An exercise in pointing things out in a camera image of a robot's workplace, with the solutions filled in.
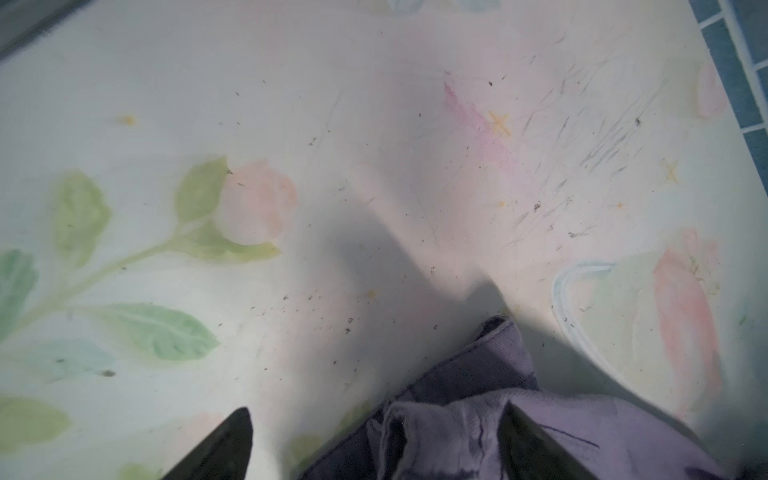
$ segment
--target white grout line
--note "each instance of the white grout line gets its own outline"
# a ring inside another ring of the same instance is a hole
[[[723,17],[723,10],[720,10],[715,15],[712,15],[706,20],[702,20],[701,22],[699,22],[699,28],[706,28],[712,25],[714,22],[717,22],[718,20],[720,20],[722,17]]]
[[[765,92],[760,87],[760,78],[757,76],[755,70],[755,64],[752,61],[752,55],[750,49],[746,45],[746,39],[744,33],[741,31],[741,25],[736,18],[736,11],[733,10],[730,0],[717,0],[720,4],[720,10],[723,13],[723,19],[725,25],[728,27],[731,41],[733,46],[736,47],[736,55],[741,61],[742,69],[746,75],[746,81],[749,82],[752,89],[752,95],[755,97],[755,103],[757,103],[757,110],[760,112],[760,116],[764,121],[768,121],[768,101],[766,101]]]
[[[751,131],[762,130],[766,127],[765,124],[752,125],[751,127],[744,127],[741,129],[742,134],[748,134]]]

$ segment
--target purple garment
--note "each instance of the purple garment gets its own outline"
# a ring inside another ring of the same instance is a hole
[[[628,402],[542,392],[517,327],[495,316],[476,341],[384,402],[300,479],[507,478],[497,431],[508,402],[601,480],[725,478],[692,441]]]

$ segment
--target blue tile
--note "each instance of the blue tile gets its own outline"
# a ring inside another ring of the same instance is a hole
[[[720,13],[720,4],[717,0],[688,0],[690,7],[694,10],[694,16],[697,22],[707,20],[712,15]]]
[[[741,67],[741,60],[736,55],[736,48],[728,34],[725,21],[719,20],[701,31],[707,47],[710,48],[712,59],[717,66],[717,73],[723,81],[725,92],[728,93],[730,106],[740,127],[750,127],[763,121],[757,110],[755,97],[752,95],[750,84]]]
[[[757,62],[768,58],[768,2],[733,0],[733,9],[752,52],[752,60]]]
[[[766,92],[766,98],[768,98],[768,67],[758,70],[757,76],[760,77],[760,83],[763,84],[763,91]]]
[[[763,187],[768,192],[768,132],[765,128],[744,134],[747,147],[750,148],[752,160],[757,166],[757,173],[763,181]]]

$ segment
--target white surface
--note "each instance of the white surface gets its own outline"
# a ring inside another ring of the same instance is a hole
[[[744,304],[751,319],[768,312],[768,201],[730,109],[697,117],[708,61],[685,0],[502,0],[483,14],[427,3],[402,17],[373,0],[94,2],[0,65],[0,243],[35,255],[31,301],[61,272],[51,192],[73,168],[113,210],[87,268],[169,235],[178,181],[210,154],[233,169],[267,159],[300,204],[275,259],[210,266],[167,254],[77,298],[193,314],[221,343],[205,359],[147,364],[66,312],[10,337],[0,349],[86,336],[118,363],[113,378],[51,384],[3,366],[3,390],[56,405],[74,426],[1,457],[0,476],[61,473],[57,462],[78,455],[105,472],[162,462],[142,432],[247,405],[249,478],[277,478],[292,437],[329,438],[350,406],[395,392],[502,307],[476,288],[493,282],[539,332],[531,339],[562,339],[558,271],[662,251],[682,227],[718,245],[722,289],[709,303],[728,378],[718,409],[685,420],[706,442],[707,426],[728,419],[733,441],[713,448],[733,467],[764,394],[749,344],[763,327],[745,337],[738,323]],[[511,135],[462,121],[446,85],[466,111],[508,115]],[[135,125],[115,121],[128,114]],[[571,357],[529,347],[545,386],[589,389]],[[636,393],[674,413],[653,388]],[[142,441],[94,450],[130,435]],[[86,465],[61,474],[97,478]]]

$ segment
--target green leaf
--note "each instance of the green leaf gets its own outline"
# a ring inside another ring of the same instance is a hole
[[[86,339],[60,339],[39,343],[8,357],[49,381],[102,372],[114,357]]]
[[[176,189],[176,216],[188,223],[213,213],[227,178],[227,157],[192,167]]]
[[[318,435],[299,435],[288,442],[283,450],[283,467],[289,477],[296,477],[310,466],[315,454],[323,447],[323,439]]]
[[[334,435],[341,435],[347,433],[352,427],[357,427],[368,414],[371,412],[371,402],[366,400],[365,402],[358,403],[351,409],[347,410],[344,416],[339,420],[339,424],[336,427]]]
[[[16,249],[0,255],[0,341],[13,331],[24,301],[37,282],[32,255]]]
[[[162,475],[162,469],[152,472],[140,463],[126,463],[118,472],[118,480],[157,480]]]
[[[0,396],[0,454],[49,442],[71,425],[67,414],[39,400]]]
[[[134,345],[165,360],[198,360],[219,345],[200,320],[149,303],[115,303],[87,312],[125,328]]]
[[[246,263],[276,257],[280,249],[272,242],[258,245],[240,245],[230,242],[208,220],[200,228],[192,230],[174,242],[171,250],[186,253],[211,263]]]
[[[91,259],[112,213],[98,185],[79,170],[64,177],[56,203],[56,248],[79,268]]]

